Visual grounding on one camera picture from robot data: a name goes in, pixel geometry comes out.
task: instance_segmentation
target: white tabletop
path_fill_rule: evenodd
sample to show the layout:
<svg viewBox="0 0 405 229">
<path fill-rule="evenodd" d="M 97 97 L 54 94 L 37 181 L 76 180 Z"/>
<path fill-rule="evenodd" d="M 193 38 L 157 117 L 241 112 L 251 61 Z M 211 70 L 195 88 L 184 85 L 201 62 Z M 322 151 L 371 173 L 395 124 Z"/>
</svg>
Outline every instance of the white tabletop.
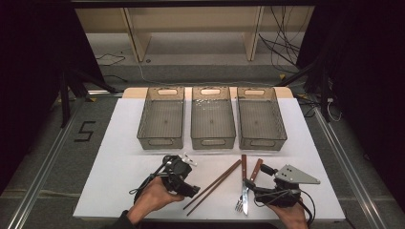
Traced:
<svg viewBox="0 0 405 229">
<path fill-rule="evenodd" d="M 240 159 L 240 154 L 247 154 L 248 177 L 258 158 L 274 169 L 281 169 L 284 165 L 290 164 L 321 180 L 319 185 L 300 184 L 300 188 L 313 198 L 316 208 L 315 220 L 344 220 L 342 208 L 331 187 L 296 99 L 279 98 L 280 111 L 288 135 L 288 140 L 279 152 L 242 151 L 239 149 L 238 136 L 236 136 L 232 150 L 193 150 L 190 138 L 191 100 L 189 99 L 186 99 L 185 102 L 184 148 L 145 151 L 137 139 L 143 103 L 144 99 L 140 98 L 118 100 L 95 164 L 75 208 L 74 217 L 82 219 L 118 218 L 123 210 L 132 206 L 134 196 L 129 195 L 128 192 L 138 188 L 149 174 L 158 169 L 164 155 L 182 155 L 186 152 L 193 161 L 198 163 L 198 166 L 192 167 L 193 171 L 185 181 L 201 187 L 201 191 Z M 234 99 L 232 105 L 234 114 L 236 114 Z M 158 212 L 151 213 L 146 219 L 159 221 L 270 221 L 278 219 L 268 208 L 255 205 L 252 192 L 249 192 L 248 216 L 234 211 L 236 200 L 241 195 L 241 175 L 241 166 L 239 166 L 190 216 L 186 214 L 199 200 L 186 210 L 182 210 L 182 208 L 191 198 L 169 204 Z M 274 177 L 260 172 L 255 183 L 259 187 L 274 188 L 273 179 Z M 313 213 L 309 198 L 305 194 L 302 194 L 302 198 Z"/>
</svg>

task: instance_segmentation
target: wooden chopstick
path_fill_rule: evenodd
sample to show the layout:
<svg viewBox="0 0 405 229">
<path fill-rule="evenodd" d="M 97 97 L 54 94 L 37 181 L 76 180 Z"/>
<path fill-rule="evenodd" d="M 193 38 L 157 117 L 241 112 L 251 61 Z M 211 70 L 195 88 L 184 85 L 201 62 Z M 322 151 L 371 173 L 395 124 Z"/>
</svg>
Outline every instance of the wooden chopstick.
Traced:
<svg viewBox="0 0 405 229">
<path fill-rule="evenodd" d="M 213 185 L 215 185 L 208 194 L 197 203 L 197 205 L 191 209 L 187 216 L 189 216 L 214 190 L 241 164 L 241 160 L 237 160 L 229 169 L 227 169 L 222 175 L 220 175 L 214 182 L 212 182 L 208 187 L 206 187 L 198 196 L 196 196 L 191 202 L 189 202 L 183 209 L 187 208 L 191 203 L 193 203 L 197 198 L 199 198 L 202 194 L 208 191 Z"/>
</svg>

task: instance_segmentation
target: plastic storage bin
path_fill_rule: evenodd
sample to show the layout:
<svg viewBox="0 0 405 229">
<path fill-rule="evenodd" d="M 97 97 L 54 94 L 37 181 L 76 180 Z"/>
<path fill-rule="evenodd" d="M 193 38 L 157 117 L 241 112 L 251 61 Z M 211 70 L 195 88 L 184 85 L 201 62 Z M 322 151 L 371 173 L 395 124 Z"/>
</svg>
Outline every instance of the plastic storage bin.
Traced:
<svg viewBox="0 0 405 229">
<path fill-rule="evenodd" d="M 182 149 L 184 87 L 149 88 L 137 138 L 144 150 Z"/>
<path fill-rule="evenodd" d="M 232 149 L 236 130 L 228 87 L 193 87 L 191 140 L 194 150 Z"/>
<path fill-rule="evenodd" d="M 238 88 L 239 148 L 280 151 L 286 129 L 274 88 Z"/>
</svg>

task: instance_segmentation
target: metal fork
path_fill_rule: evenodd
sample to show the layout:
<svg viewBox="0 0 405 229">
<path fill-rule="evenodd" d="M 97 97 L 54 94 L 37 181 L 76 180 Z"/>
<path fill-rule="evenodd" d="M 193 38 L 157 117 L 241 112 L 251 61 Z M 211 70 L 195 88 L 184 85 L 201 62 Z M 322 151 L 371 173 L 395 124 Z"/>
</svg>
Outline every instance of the metal fork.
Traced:
<svg viewBox="0 0 405 229">
<path fill-rule="evenodd" d="M 254 170 L 253 170 L 253 172 L 252 172 L 252 174 L 251 174 L 251 176 L 250 176 L 250 180 L 253 182 L 254 181 L 254 179 L 256 178 L 256 176 L 257 176 L 257 173 L 259 172 L 259 170 L 260 170 L 260 165 L 262 165 L 262 163 L 263 163 L 263 160 L 262 159 L 257 159 L 257 162 L 256 162 L 256 166 L 254 167 Z M 236 202 L 236 206 L 235 206 L 235 211 L 237 211 L 237 212 L 242 212 L 242 209 L 243 209 L 243 204 L 242 204 L 242 195 L 238 198 L 238 201 Z"/>
</svg>

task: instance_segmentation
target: human hand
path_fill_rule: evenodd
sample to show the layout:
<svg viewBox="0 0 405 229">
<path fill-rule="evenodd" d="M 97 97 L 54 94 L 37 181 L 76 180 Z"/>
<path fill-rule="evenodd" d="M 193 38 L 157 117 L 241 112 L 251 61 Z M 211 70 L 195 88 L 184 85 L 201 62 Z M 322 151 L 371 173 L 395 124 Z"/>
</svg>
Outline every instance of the human hand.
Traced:
<svg viewBox="0 0 405 229">
<path fill-rule="evenodd" d="M 297 202 L 292 207 L 281 208 L 274 205 L 268 205 L 279 217 L 287 229 L 308 229 L 305 218 L 304 208 Z"/>
<path fill-rule="evenodd" d="M 138 224 L 153 211 L 175 201 L 182 201 L 183 196 L 174 195 L 167 191 L 160 177 L 155 177 L 142 191 L 134 206 L 127 213 L 132 224 Z"/>
</svg>

